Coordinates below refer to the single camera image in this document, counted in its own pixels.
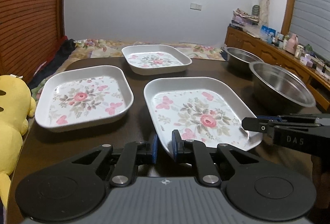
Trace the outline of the floral square plate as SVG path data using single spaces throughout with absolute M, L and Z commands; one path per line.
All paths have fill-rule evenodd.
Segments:
M 121 49 L 131 70 L 142 76 L 183 72 L 192 59 L 170 45 L 130 45 Z
M 69 70 L 45 83 L 35 120 L 54 133 L 83 129 L 121 119 L 133 102 L 120 68 L 103 65 Z
M 248 151 L 263 139 L 261 133 L 242 127 L 242 120 L 255 114 L 227 84 L 214 78 L 158 78 L 146 84 L 144 98 L 169 155 L 173 154 L 173 130 L 182 140 L 202 141 L 210 148 L 226 143 Z

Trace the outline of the large steel bowl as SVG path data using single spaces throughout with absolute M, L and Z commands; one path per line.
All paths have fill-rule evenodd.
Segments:
M 298 113 L 316 105 L 304 82 L 287 69 L 264 62 L 251 62 L 253 94 L 274 114 Z

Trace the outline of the wooden sideboard cabinet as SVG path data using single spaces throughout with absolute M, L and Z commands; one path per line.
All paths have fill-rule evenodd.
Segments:
M 329 81 L 326 81 L 315 69 L 304 66 L 290 53 L 230 26 L 227 28 L 225 44 L 228 47 L 248 51 L 268 64 L 281 66 L 294 73 L 313 94 L 317 108 L 329 112 Z

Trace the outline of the pink bottle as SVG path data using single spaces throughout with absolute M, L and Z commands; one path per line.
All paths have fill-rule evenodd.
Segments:
M 298 45 L 299 41 L 298 41 L 298 36 L 296 34 L 292 34 L 291 38 L 288 40 L 287 44 L 286 44 L 286 48 L 285 50 L 294 55 L 295 51 L 296 51 L 296 47 Z

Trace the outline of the far steel bowl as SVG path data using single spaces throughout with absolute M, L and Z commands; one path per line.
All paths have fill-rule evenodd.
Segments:
M 250 71 L 249 65 L 252 62 L 263 62 L 258 56 L 239 48 L 226 47 L 227 62 L 229 66 L 237 70 Z

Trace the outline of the blue picture card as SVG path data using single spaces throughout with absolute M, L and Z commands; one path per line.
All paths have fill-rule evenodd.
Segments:
M 263 25 L 260 29 L 260 37 L 263 41 L 271 44 L 276 35 L 276 30 Z

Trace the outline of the dark clothes on bed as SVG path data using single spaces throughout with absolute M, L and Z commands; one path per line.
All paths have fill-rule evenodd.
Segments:
M 30 90 L 36 88 L 42 80 L 51 76 L 56 70 L 69 58 L 71 53 L 75 50 L 75 42 L 73 39 L 66 40 L 55 53 L 54 56 L 47 60 L 45 64 L 42 64 L 38 68 L 33 79 L 28 83 Z

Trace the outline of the yellow plush toy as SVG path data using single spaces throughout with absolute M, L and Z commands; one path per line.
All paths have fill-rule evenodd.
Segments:
M 7 207 L 11 179 L 28 131 L 28 118 L 34 117 L 36 102 L 21 77 L 2 75 L 1 79 L 1 201 Z

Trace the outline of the stack of folded cloths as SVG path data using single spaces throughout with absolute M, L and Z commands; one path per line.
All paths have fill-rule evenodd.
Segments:
M 254 28 L 259 26 L 259 16 L 250 15 L 241 9 L 233 10 L 231 24 L 241 28 Z

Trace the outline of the wooden louvered wardrobe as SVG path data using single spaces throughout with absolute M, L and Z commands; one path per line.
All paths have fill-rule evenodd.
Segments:
M 25 82 L 64 43 L 63 0 L 1 0 L 1 74 Z

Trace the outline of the white wall switch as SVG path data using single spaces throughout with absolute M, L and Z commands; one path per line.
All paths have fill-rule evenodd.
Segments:
M 190 9 L 191 10 L 198 10 L 198 11 L 201 11 L 202 10 L 202 5 L 199 5 L 199 4 L 196 4 L 196 3 L 191 3 L 190 4 Z

